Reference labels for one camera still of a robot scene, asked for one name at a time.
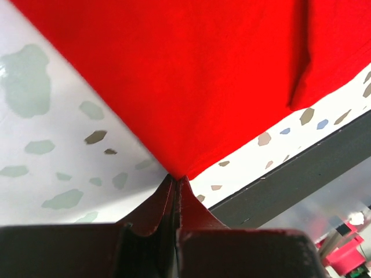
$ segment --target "red fabric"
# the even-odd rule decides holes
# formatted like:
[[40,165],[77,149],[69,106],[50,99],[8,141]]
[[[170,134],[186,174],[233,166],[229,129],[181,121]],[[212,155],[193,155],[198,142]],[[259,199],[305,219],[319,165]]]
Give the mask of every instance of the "red fabric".
[[308,1],[308,51],[293,109],[337,90],[371,62],[371,1]]
[[[364,20],[370,15],[367,0],[334,0],[329,10],[320,0],[309,9],[304,0],[13,0],[177,178],[194,178],[288,116],[300,79],[295,108],[362,69],[363,60],[350,59],[352,70],[339,70],[331,86],[309,83],[317,80],[311,75],[328,76],[315,68],[323,55],[333,70],[339,52],[358,50],[358,34],[370,36],[360,28],[371,21],[335,12],[338,2],[361,4]],[[308,19],[316,7],[318,24]],[[333,16],[347,19],[342,30],[332,34],[330,22],[323,36],[308,34]],[[350,34],[355,42],[347,44]],[[338,36],[345,45],[327,57]],[[308,50],[315,52],[310,64]]]

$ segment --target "white surface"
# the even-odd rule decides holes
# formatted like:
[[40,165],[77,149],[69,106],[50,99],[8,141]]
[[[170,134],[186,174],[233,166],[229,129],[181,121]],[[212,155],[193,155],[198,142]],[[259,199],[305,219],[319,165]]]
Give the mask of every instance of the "white surface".
[[[14,165],[28,168],[23,176],[0,175],[0,224],[111,222],[122,218],[153,193],[166,171],[38,31],[7,0],[0,0],[0,61],[27,45],[36,45],[49,58],[50,108],[32,118],[17,114],[7,101],[9,92],[1,86],[8,69],[0,65],[0,171]],[[370,81],[363,82],[370,71],[371,65],[315,104],[308,123],[301,124],[304,111],[297,111],[267,131],[269,144],[259,146],[255,138],[221,161],[229,161],[228,165],[216,163],[208,168],[191,181],[194,193],[210,207],[280,165],[288,155],[293,157],[364,113],[370,100],[362,94]],[[79,109],[84,101],[100,107],[104,119],[85,115]],[[350,109],[345,119],[334,125]],[[325,119],[328,124],[318,130],[318,123]],[[280,134],[287,128],[290,133]],[[106,130],[107,135],[96,144],[86,145],[84,139],[95,130]],[[40,140],[51,140],[55,148],[43,155],[25,151],[31,141]],[[104,154],[108,148],[117,154]],[[272,165],[266,169],[269,161]],[[71,179],[59,180],[57,172]],[[123,172],[128,179],[118,189],[114,177]],[[90,183],[93,177],[101,178],[102,185]],[[50,200],[55,196],[74,189],[82,194],[79,202],[65,196],[67,199],[59,199],[58,206],[70,208],[51,207]]]
[[351,225],[363,225],[365,223],[365,217],[363,213],[354,213],[350,216],[349,224]]

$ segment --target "blue speckle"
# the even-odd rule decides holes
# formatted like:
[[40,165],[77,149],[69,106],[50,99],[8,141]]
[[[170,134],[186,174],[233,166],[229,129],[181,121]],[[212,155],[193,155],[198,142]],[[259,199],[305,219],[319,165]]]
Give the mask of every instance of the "blue speckle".
[[280,132],[280,134],[289,134],[291,129],[288,127],[287,129],[284,129]]
[[323,121],[319,122],[318,125],[317,125],[317,129],[324,129],[325,126],[327,126],[328,123],[329,123],[329,120],[323,120]]

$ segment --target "speckled white surface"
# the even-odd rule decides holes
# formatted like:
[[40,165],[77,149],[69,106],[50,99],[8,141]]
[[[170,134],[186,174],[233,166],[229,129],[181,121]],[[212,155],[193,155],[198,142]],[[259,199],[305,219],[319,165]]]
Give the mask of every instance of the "speckled white surface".
[[[48,58],[49,105],[33,116],[20,109],[37,106],[38,93],[19,107],[15,102],[21,94],[12,94],[9,86],[10,76],[17,80],[37,72],[9,66],[25,47],[31,52],[25,52],[21,64],[33,65],[38,51]],[[208,168],[191,181],[195,195],[210,207],[366,112],[366,106],[371,107],[369,98],[363,96],[370,86],[371,80],[365,82],[369,72],[371,65],[309,110],[293,113],[228,155],[219,162],[222,166],[216,163]],[[104,138],[95,138],[94,144],[84,141],[99,130],[107,132]],[[0,134],[1,225],[116,221],[149,197],[166,175],[7,0],[0,0]]]

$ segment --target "dark plastic part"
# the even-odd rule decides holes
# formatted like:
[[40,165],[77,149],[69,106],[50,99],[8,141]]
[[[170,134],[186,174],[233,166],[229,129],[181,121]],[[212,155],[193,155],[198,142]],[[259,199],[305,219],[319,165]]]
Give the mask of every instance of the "dark plastic part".
[[172,278],[177,182],[167,175],[155,193],[116,225],[130,225],[118,277]]
[[341,236],[345,236],[352,231],[345,223],[337,227],[336,230]]
[[178,182],[176,200],[176,219],[180,229],[229,229],[220,222],[210,211],[200,203],[192,192],[188,178],[182,178]]
[[180,277],[322,278],[311,240],[296,231],[180,231]]
[[124,227],[17,226],[0,229],[0,277],[115,277]]

